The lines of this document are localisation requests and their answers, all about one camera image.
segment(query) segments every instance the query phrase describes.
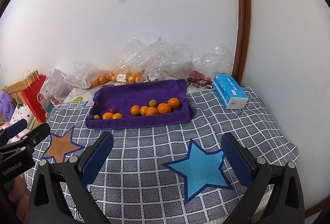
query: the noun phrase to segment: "plastic bag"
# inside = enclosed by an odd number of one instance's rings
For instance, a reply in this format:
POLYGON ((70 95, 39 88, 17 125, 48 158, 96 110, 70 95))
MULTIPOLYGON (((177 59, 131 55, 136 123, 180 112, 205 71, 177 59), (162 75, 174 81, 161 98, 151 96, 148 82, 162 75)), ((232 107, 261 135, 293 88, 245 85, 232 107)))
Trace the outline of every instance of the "plastic bag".
POLYGON ((205 78, 214 78, 215 73, 230 75, 233 69, 233 55, 225 43, 213 48, 193 61, 194 71, 202 73, 205 78))
POLYGON ((66 74, 58 69, 54 69, 40 89, 46 99, 50 98, 52 104, 56 107, 70 94, 73 86, 64 81, 66 74))
POLYGON ((73 66, 76 73, 74 75, 66 75, 64 78, 64 81, 73 87, 87 89, 90 86, 104 84, 107 82, 106 77, 109 78, 107 72, 99 70, 90 62, 79 63, 75 61, 73 66))
POLYGON ((187 78, 192 66, 192 48, 167 43, 154 33, 134 37, 123 48, 119 63, 112 68, 112 81, 146 82, 187 78))

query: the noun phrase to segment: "light blue star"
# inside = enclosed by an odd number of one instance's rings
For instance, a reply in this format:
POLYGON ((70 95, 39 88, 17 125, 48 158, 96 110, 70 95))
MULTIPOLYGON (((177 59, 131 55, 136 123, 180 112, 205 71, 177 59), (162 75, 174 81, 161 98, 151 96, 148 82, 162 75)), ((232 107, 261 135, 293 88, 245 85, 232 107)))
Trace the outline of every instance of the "light blue star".
POLYGON ((184 178, 184 203, 195 198, 206 187, 232 189, 222 171, 223 151, 206 152, 195 141, 189 143, 187 156, 163 166, 184 178))

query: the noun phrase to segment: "purple plush toy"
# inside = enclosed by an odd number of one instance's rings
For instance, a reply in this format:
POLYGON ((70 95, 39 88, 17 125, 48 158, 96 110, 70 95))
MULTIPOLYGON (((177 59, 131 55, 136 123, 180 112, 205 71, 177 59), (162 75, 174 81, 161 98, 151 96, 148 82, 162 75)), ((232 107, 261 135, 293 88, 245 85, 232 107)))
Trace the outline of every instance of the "purple plush toy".
POLYGON ((0 96, 0 113, 3 115, 3 119, 5 122, 9 122, 12 118, 15 111, 15 104, 10 97, 10 95, 6 92, 2 92, 0 96))

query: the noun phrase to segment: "red paper bag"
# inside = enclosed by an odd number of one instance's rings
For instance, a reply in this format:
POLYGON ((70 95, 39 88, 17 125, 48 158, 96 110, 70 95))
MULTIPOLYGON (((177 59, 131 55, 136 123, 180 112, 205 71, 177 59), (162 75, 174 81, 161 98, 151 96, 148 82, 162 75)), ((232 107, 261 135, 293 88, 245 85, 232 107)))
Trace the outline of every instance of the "red paper bag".
POLYGON ((28 88, 22 92, 22 96, 27 103, 29 109, 32 111, 33 115, 41 123, 46 121, 46 112, 40 104, 39 100, 44 99, 42 94, 39 94, 42 85, 44 84, 47 76, 42 75, 39 79, 35 80, 28 88))

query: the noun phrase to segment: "gray plaid tablecloth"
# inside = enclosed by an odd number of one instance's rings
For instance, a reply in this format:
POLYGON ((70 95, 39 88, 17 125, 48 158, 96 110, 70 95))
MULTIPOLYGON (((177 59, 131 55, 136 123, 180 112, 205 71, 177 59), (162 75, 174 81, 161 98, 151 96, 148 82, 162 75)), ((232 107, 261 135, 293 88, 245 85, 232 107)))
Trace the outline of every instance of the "gray plaid tablecloth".
MULTIPOLYGON (((197 108, 194 119, 185 124, 154 128, 109 130, 114 146, 95 182, 88 186, 96 203, 113 224, 205 223, 230 214, 246 188, 238 182, 227 159, 223 171, 232 190, 207 187, 184 205, 184 180, 162 166, 184 158, 191 139, 208 152, 220 148, 225 132, 247 147, 254 157, 263 156, 269 163, 285 165, 298 161, 298 149, 279 131, 265 105, 250 88, 244 89, 249 103, 243 110, 225 109, 214 90, 187 94, 197 108)), ((91 107, 86 103, 62 104, 48 120, 51 132, 63 135, 74 127, 73 142, 92 145, 102 131, 85 126, 91 107)), ((50 138, 40 143, 33 154, 35 167, 25 173, 32 187, 36 167, 50 138)), ((80 155, 82 150, 66 156, 80 155)), ((65 183, 62 190, 72 214, 82 221, 65 183)))

